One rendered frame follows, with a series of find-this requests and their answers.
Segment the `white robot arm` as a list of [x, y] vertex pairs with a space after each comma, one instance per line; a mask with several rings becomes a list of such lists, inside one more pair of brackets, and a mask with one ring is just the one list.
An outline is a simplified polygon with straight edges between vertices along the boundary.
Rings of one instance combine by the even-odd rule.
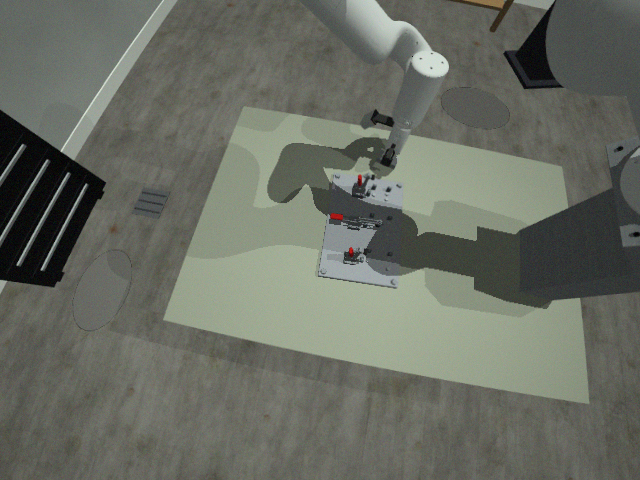
[[[377, 65], [389, 56], [404, 71], [393, 118], [375, 109], [363, 116], [362, 128], [377, 123], [393, 127], [393, 119], [405, 127], [418, 126], [449, 70], [447, 60], [411, 24], [391, 20], [375, 0], [299, 1], [365, 63]], [[546, 54], [564, 88], [627, 96], [640, 140], [640, 0], [556, 0]], [[640, 215], [640, 148], [624, 165], [620, 188]]]

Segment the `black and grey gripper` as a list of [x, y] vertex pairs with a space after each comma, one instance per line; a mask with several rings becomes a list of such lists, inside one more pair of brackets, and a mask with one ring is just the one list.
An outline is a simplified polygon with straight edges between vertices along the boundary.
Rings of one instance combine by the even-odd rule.
[[[394, 124], [393, 124], [392, 130], [390, 132], [390, 135], [389, 135], [386, 147], [385, 147], [386, 153], [383, 156], [383, 158], [381, 160], [381, 163], [380, 163], [380, 164], [383, 163], [383, 165], [387, 166], [387, 167], [390, 167], [390, 164], [391, 164], [391, 162], [393, 160], [394, 154], [396, 154], [396, 155], [400, 154], [400, 152], [401, 152], [401, 150], [402, 150], [402, 148], [403, 148], [403, 146], [404, 146], [404, 144], [405, 144], [405, 142], [406, 142], [411, 130], [413, 128], [415, 128], [415, 127], [412, 127], [412, 128], [405, 127], [404, 125], [402, 125], [402, 124], [400, 124], [398, 122], [395, 122], [394, 119], [393, 119], [393, 121], [394, 121]], [[389, 148], [390, 148], [390, 150], [389, 150]], [[395, 148], [395, 151], [394, 151], [394, 148]], [[388, 152], [388, 154], [387, 154], [387, 152]], [[393, 155], [392, 155], [392, 153], [393, 153]], [[391, 157], [391, 155], [392, 155], [392, 157]], [[384, 160], [384, 158], [386, 160]]]

